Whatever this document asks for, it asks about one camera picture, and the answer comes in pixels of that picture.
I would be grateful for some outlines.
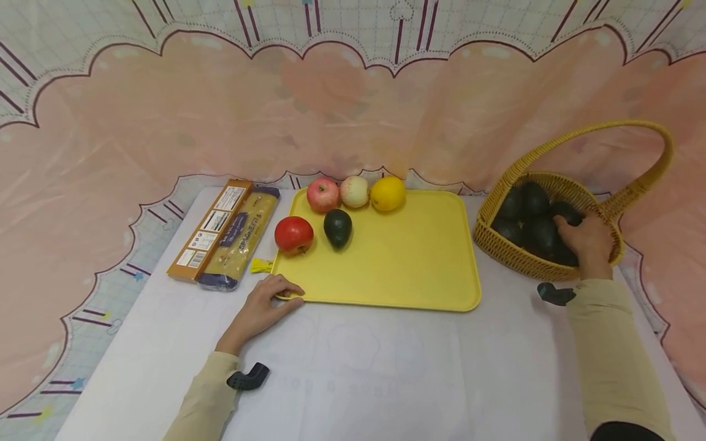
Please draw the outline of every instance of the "wicker basket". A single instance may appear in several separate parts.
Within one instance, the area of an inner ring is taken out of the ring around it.
[[[570,139],[604,128],[620,126],[651,128],[662,135],[664,139],[664,151],[657,162],[642,176],[638,177],[627,187],[613,194],[603,202],[599,202],[593,194],[580,183],[566,176],[554,173],[526,171],[530,164],[544,153],[547,153],[549,150]],[[627,120],[603,123],[582,128],[576,132],[549,141],[519,158],[519,160],[502,175],[500,181],[493,187],[493,190],[488,194],[483,205],[481,205],[480,211],[478,211],[478,219],[473,231],[473,239],[476,244],[493,259],[527,276],[548,282],[577,278],[579,275],[578,268],[559,265],[558,263],[550,262],[530,254],[503,238],[490,227],[500,209],[500,205],[505,200],[510,189],[526,181],[535,181],[546,190],[552,201],[565,200],[580,210],[591,207],[599,213],[599,216],[601,216],[612,229],[613,252],[611,253],[610,263],[611,265],[615,265],[620,261],[625,252],[623,237],[616,225],[618,217],[626,208],[648,192],[662,177],[671,163],[673,154],[674,144],[669,132],[664,127],[649,121]]]

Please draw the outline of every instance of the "person's left hand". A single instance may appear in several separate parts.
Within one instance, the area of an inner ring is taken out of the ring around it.
[[[281,274],[276,276],[270,274],[264,280],[260,280],[248,295],[243,308],[218,340],[216,351],[238,355],[249,339],[304,304],[301,297],[296,297],[281,306],[273,305],[272,299],[276,295],[289,297],[292,293],[301,296],[304,295],[304,290]]]

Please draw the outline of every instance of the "red fruit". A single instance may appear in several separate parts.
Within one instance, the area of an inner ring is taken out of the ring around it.
[[[286,255],[305,253],[313,243],[313,228],[299,216],[285,217],[275,227],[275,243]]]
[[[329,212],[338,207],[340,200],[338,184],[329,178],[314,179],[306,189],[306,200],[315,212]]]

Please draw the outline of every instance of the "white tablecloth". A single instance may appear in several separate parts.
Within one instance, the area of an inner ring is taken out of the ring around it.
[[[248,274],[236,291],[217,293],[166,275],[218,191],[196,199],[58,440],[159,440],[166,432],[191,378],[264,277]],[[282,192],[256,257],[274,258],[274,228],[293,195]],[[464,201],[473,223],[482,199]],[[260,361],[272,372],[240,395],[223,439],[587,439],[565,310],[539,299],[537,281],[475,253],[483,299],[470,313],[309,303],[253,340],[244,370]],[[706,440],[637,303],[633,310],[678,440]]]

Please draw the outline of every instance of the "person's right hand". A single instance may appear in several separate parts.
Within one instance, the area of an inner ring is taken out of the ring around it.
[[[612,279],[611,229],[595,212],[585,210],[583,214],[585,218],[578,226],[571,226],[562,216],[555,216],[559,236],[578,257],[582,279]]]

